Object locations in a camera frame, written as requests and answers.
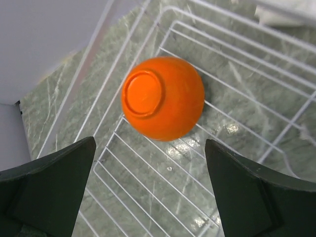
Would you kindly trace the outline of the orange ceramic bowl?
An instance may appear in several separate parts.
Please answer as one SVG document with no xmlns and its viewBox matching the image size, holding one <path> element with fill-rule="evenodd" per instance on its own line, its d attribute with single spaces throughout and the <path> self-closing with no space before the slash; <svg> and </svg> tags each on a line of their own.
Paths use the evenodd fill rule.
<svg viewBox="0 0 316 237">
<path fill-rule="evenodd" d="M 189 133 L 201 117 L 204 86 L 197 70 L 172 56 L 145 60 L 126 77 L 122 111 L 133 128 L 158 141 L 173 141 Z"/>
</svg>

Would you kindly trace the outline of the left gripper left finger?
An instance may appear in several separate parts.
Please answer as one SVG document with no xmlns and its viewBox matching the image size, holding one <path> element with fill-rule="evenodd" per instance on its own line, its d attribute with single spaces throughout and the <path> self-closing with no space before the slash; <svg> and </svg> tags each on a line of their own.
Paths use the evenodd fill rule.
<svg viewBox="0 0 316 237">
<path fill-rule="evenodd" d="M 0 235 L 30 226 L 48 237 L 70 237 L 96 151 L 85 137 L 57 152 L 0 173 Z"/>
</svg>

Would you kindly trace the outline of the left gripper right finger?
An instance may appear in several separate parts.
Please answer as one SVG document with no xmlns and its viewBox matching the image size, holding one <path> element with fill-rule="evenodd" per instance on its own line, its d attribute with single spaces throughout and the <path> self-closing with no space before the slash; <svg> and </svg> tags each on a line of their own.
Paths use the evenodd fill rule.
<svg viewBox="0 0 316 237">
<path fill-rule="evenodd" d="M 316 185 L 207 139 L 205 157 L 227 237 L 314 237 Z"/>
</svg>

